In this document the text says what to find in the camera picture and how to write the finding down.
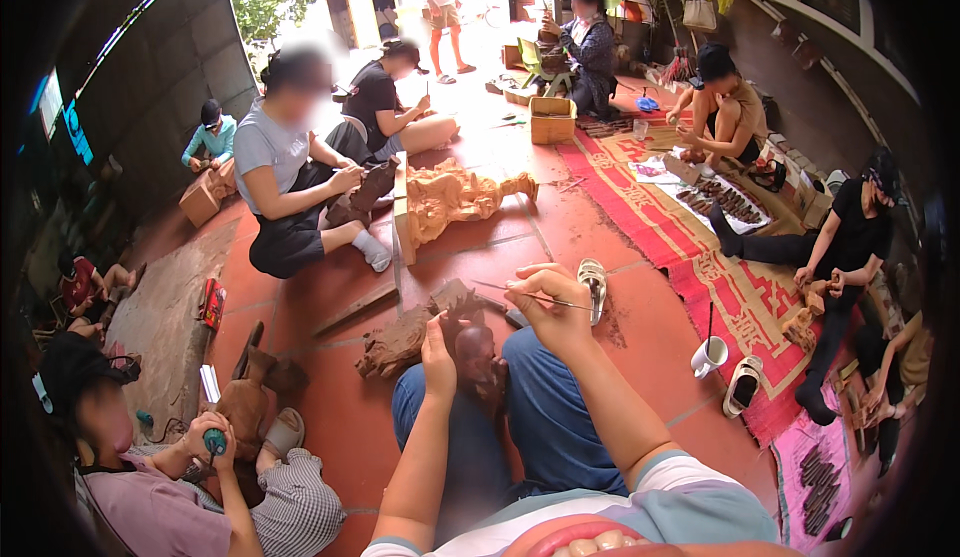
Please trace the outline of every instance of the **black sock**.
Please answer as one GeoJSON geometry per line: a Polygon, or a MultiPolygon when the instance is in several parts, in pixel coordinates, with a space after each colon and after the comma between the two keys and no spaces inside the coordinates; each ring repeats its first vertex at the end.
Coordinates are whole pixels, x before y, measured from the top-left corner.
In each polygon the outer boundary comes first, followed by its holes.
{"type": "Polygon", "coordinates": [[[819,376],[808,375],[794,391],[793,398],[800,407],[806,409],[814,423],[829,426],[834,422],[837,414],[824,402],[824,396],[820,393],[820,384],[817,383],[818,379],[822,380],[819,376]]]}
{"type": "Polygon", "coordinates": [[[743,238],[730,227],[727,218],[724,217],[723,208],[717,201],[714,201],[710,208],[709,218],[714,234],[717,239],[720,239],[720,252],[724,257],[740,256],[743,253],[743,238]]]}

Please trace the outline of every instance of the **pink mat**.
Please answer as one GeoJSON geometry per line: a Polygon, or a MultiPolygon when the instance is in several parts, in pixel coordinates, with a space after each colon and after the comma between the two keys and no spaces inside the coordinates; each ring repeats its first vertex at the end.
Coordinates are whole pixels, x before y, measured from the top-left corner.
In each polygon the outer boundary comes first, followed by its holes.
{"type": "MultiPolygon", "coordinates": [[[[821,392],[826,406],[839,411],[839,400],[834,387],[829,382],[825,383],[821,392]]],[[[850,451],[847,448],[843,418],[838,417],[830,425],[822,426],[814,423],[807,411],[803,411],[785,432],[774,439],[771,446],[776,457],[781,540],[791,549],[804,554],[810,553],[827,536],[831,527],[844,518],[850,504],[850,451]],[[800,480],[800,462],[814,445],[820,445],[822,461],[829,461],[834,467],[840,468],[840,490],[833,500],[830,519],[815,537],[804,531],[804,500],[810,494],[810,487],[805,487],[800,480]]]]}

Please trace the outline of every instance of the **black t-shirt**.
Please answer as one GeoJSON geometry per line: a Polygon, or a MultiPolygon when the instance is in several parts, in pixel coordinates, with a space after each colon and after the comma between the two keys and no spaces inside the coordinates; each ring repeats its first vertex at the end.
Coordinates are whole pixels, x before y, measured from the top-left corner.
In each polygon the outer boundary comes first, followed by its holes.
{"type": "Polygon", "coordinates": [[[377,152],[387,143],[387,136],[380,131],[377,112],[391,112],[401,106],[397,97],[397,85],[390,74],[383,70],[380,61],[373,60],[363,66],[350,83],[350,95],[343,102],[342,112],[359,119],[366,126],[366,148],[377,152]]]}
{"type": "Polygon", "coordinates": [[[823,256],[831,268],[852,272],[864,267],[870,255],[882,260],[890,255],[893,221],[885,213],[870,219],[864,217],[860,202],[862,191],[863,179],[848,179],[833,198],[833,211],[840,218],[840,227],[823,256]]]}

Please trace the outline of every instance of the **blue jeans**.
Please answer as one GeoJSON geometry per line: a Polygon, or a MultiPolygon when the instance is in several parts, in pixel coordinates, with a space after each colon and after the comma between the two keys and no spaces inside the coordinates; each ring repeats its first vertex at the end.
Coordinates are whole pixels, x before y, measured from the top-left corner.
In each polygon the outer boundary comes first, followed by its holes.
{"type": "MultiPolygon", "coordinates": [[[[573,374],[532,327],[503,343],[509,365],[506,410],[524,480],[512,485],[494,424],[473,401],[456,395],[450,410],[446,481],[437,522],[442,544],[509,503],[575,488],[626,497],[627,487],[597,436],[573,374]]],[[[403,372],[393,389],[393,433],[406,446],[424,401],[424,366],[403,372]]]]}

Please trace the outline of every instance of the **checkered pants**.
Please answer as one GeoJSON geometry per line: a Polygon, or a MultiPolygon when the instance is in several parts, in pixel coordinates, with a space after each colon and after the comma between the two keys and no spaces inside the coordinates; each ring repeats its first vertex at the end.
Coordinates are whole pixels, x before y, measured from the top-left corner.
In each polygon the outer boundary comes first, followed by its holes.
{"type": "MultiPolygon", "coordinates": [[[[167,444],[132,446],[130,453],[154,455],[167,444]]],[[[265,557],[313,557],[337,538],[347,518],[340,497],[321,477],[319,457],[305,448],[292,448],[287,463],[277,462],[257,479],[266,493],[263,502],[249,510],[265,557]]],[[[190,466],[178,480],[197,491],[200,502],[211,511],[223,513],[213,497],[189,482],[199,472],[190,466]]]]}

